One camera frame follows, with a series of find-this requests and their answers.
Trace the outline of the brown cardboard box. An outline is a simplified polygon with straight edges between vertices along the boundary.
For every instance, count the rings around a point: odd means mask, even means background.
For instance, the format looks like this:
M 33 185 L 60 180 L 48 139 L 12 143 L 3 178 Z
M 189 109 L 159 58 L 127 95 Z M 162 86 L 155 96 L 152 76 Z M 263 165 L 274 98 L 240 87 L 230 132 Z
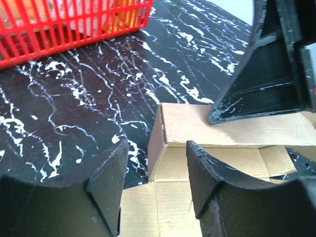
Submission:
M 316 151 L 313 114 L 207 123 L 207 105 L 160 104 L 148 144 L 149 183 L 125 189 L 121 198 L 122 237 L 199 237 L 186 158 L 195 141 L 219 160 L 250 176 L 273 181 L 296 168 L 286 152 L 309 159 Z

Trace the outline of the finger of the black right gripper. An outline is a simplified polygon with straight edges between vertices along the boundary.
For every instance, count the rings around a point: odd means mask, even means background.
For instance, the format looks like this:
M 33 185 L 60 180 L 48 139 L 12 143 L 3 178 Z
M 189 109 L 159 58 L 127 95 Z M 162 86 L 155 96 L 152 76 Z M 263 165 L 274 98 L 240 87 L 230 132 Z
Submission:
M 210 124 L 316 110 L 316 3 L 256 0 L 246 52 Z

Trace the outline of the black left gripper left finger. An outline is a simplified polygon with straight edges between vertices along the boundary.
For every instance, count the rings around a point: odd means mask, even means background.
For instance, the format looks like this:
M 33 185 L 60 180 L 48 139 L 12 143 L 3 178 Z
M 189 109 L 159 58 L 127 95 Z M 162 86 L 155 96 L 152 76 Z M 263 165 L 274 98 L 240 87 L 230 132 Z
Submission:
M 1 175 L 1 236 L 118 236 L 127 160 L 123 139 L 45 184 Z

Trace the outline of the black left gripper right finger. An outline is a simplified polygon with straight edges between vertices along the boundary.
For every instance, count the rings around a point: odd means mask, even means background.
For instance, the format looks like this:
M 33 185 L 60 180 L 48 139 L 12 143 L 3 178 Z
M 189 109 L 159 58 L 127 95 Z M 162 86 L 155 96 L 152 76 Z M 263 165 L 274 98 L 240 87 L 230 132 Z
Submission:
M 195 216 L 204 237 L 313 237 L 316 178 L 273 184 L 245 174 L 187 141 Z

